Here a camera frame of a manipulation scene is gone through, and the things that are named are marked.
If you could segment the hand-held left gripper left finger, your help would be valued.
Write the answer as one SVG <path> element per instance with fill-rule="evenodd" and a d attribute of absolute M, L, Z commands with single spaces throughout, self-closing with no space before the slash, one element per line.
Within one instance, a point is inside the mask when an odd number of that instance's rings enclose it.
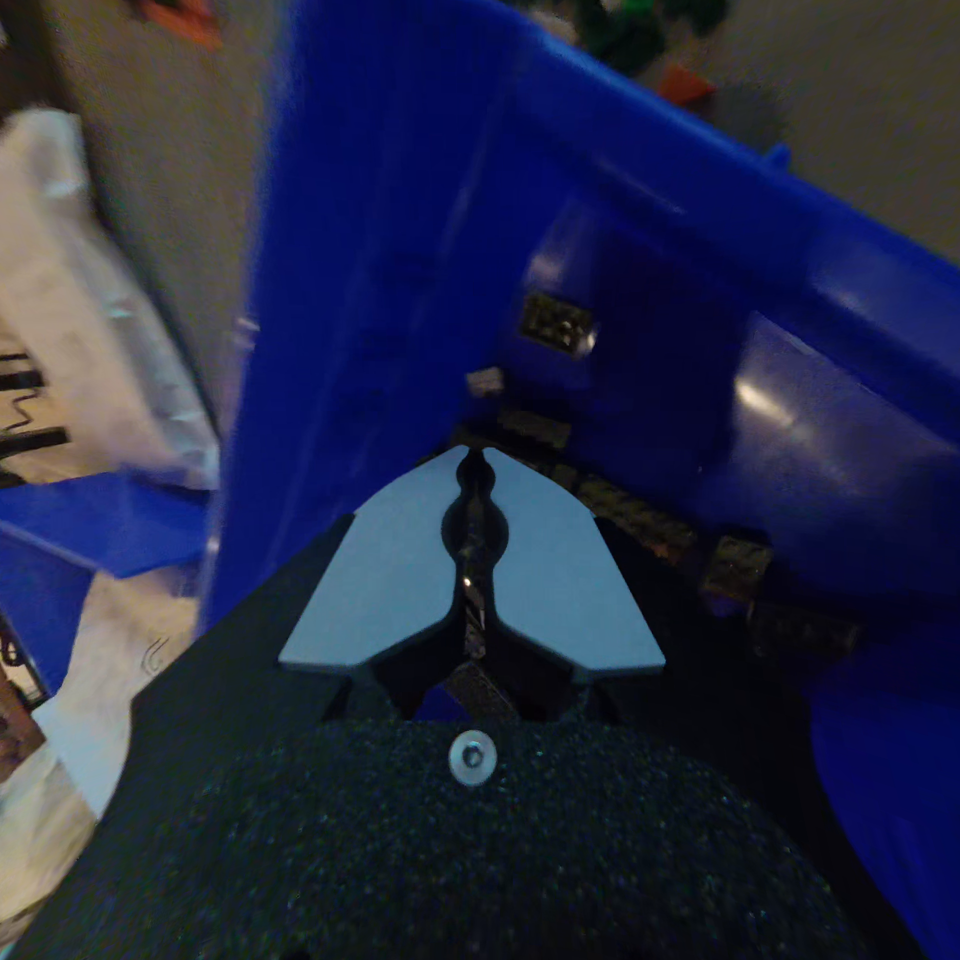
<path fill-rule="evenodd" d="M 282 667 L 356 671 L 450 614 L 459 582 L 454 516 L 468 454 L 447 450 L 356 510 L 279 654 Z"/>

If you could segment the thin dark grey toy plate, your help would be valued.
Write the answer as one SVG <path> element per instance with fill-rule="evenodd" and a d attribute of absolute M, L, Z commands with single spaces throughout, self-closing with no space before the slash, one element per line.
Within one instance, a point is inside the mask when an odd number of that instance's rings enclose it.
<path fill-rule="evenodd" d="M 485 523 L 482 505 L 471 504 L 466 514 L 463 543 L 458 551 L 465 611 L 463 650 L 467 658 L 477 664 L 484 660 L 487 653 L 491 564 Z"/>

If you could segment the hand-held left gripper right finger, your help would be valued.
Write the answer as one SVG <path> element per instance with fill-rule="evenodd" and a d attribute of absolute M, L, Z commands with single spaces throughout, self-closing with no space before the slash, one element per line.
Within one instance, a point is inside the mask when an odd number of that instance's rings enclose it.
<path fill-rule="evenodd" d="M 571 492 L 487 448 L 506 544 L 491 571 L 504 627 L 589 678 L 657 675 L 666 657 L 601 535 Z"/>

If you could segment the orange toy brick model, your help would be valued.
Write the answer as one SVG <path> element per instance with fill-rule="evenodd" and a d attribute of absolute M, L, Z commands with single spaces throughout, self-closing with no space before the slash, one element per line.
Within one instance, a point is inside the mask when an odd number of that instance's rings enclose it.
<path fill-rule="evenodd" d="M 220 18 L 210 1 L 133 1 L 138 16 L 206 51 L 222 48 Z"/>

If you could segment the heap of dark grey bricks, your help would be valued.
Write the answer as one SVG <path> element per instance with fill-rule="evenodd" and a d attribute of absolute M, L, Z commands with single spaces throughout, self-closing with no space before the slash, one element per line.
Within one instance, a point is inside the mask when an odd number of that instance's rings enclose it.
<path fill-rule="evenodd" d="M 826 666 L 850 652 L 858 626 L 834 610 L 801 608 L 764 594 L 774 569 L 782 575 L 768 531 L 720 524 L 710 495 L 726 493 L 726 520 L 758 517 L 745 488 L 730 474 L 729 455 L 748 415 L 744 363 L 766 346 L 771 327 L 756 312 L 737 317 L 735 337 L 719 323 L 683 332 L 678 323 L 663 343 L 614 345 L 614 366 L 603 387 L 613 393 L 611 425 L 591 421 L 585 408 L 587 457 L 579 443 L 577 403 L 591 379 L 577 374 L 574 398 L 512 378 L 490 350 L 460 360 L 458 378 L 470 406 L 457 427 L 471 453 L 466 461 L 468 507 L 456 520 L 462 544 L 471 505 L 483 507 L 490 571 L 486 656 L 463 670 L 496 705 L 464 700 L 484 718 L 500 711 L 524 721 L 558 721 L 585 700 L 606 723 L 632 714 L 637 699 L 651 711 L 703 714 L 705 726 L 743 719 L 765 730 L 806 730 L 810 701 L 795 667 Z M 523 639 L 499 621 L 493 566 L 506 545 L 506 525 L 492 506 L 494 473 L 486 449 L 499 450 L 553 480 L 590 509 L 606 546 L 665 656 L 656 675 L 590 678 Z"/>

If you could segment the pile of small toy bricks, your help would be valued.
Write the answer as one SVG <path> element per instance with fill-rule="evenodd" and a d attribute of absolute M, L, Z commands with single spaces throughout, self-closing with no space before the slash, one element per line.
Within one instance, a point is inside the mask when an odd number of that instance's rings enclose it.
<path fill-rule="evenodd" d="M 556 40 L 642 83 L 671 106 L 786 166 L 778 97 L 748 79 L 709 76 L 707 61 L 736 7 L 729 1 L 511 1 Z"/>

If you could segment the blue plastic bin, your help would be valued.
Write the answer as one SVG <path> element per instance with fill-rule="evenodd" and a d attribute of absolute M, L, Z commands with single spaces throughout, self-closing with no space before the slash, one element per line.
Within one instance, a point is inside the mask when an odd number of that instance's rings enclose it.
<path fill-rule="evenodd" d="M 1 492 L 2 637 L 44 698 L 62 686 L 96 574 L 166 571 L 196 591 L 208 527 L 205 492 L 116 473 Z"/>
<path fill-rule="evenodd" d="M 781 570 L 859 630 L 795 667 L 819 778 L 958 958 L 958 268 L 498 2 L 297 2 L 205 624 L 464 426 L 461 359 L 613 423 L 613 346 L 766 319 L 728 455 Z"/>

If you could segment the white printed paper bag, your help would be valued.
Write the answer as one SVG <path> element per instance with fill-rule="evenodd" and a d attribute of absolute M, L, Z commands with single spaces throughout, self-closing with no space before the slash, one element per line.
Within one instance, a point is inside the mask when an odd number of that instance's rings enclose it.
<path fill-rule="evenodd" d="M 81 123 L 61 110 L 24 109 L 2 126 L 1 312 L 85 467 L 218 488 L 207 407 L 96 218 Z"/>
<path fill-rule="evenodd" d="M 199 599 L 160 571 L 97 574 L 66 678 L 33 714 L 45 741 L 2 781 L 2 948 L 72 868 L 114 796 L 127 760 L 132 703 L 194 640 Z"/>

